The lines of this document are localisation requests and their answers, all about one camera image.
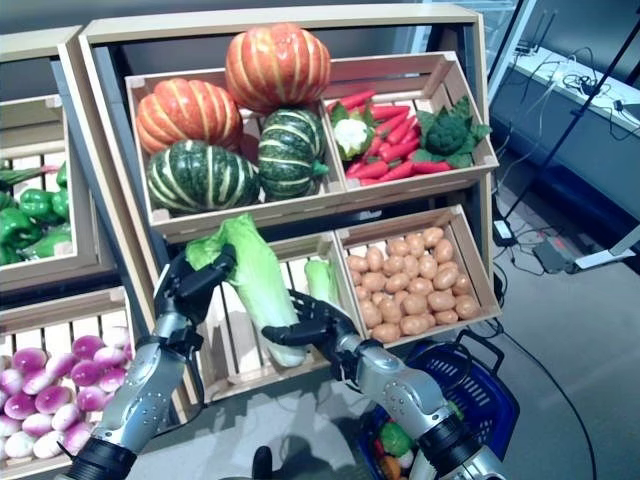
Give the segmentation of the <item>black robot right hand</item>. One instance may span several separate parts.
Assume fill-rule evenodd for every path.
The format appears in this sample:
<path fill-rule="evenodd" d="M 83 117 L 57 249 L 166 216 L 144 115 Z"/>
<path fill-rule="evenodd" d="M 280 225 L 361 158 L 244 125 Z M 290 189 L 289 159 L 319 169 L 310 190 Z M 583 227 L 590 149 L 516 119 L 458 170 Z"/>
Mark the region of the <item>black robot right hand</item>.
<path fill-rule="evenodd" d="M 266 326 L 261 333 L 281 346 L 313 345 L 330 363 L 333 377 L 342 380 L 345 355 L 338 352 L 339 341 L 344 336 L 358 335 L 351 318 L 326 301 L 292 289 L 289 294 L 298 322 L 290 326 Z"/>

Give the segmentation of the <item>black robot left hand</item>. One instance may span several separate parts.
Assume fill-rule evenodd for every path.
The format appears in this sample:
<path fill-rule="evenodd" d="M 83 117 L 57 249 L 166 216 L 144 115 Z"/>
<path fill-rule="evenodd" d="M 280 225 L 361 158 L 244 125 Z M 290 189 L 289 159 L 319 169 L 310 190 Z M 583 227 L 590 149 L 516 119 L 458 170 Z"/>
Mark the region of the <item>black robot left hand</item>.
<path fill-rule="evenodd" d="M 230 278 L 236 266 L 235 248 L 224 244 L 213 261 L 198 269 L 187 258 L 187 250 L 167 264 L 154 290 L 154 310 L 160 320 L 169 313 L 186 317 L 193 325 L 205 320 L 216 287 Z"/>

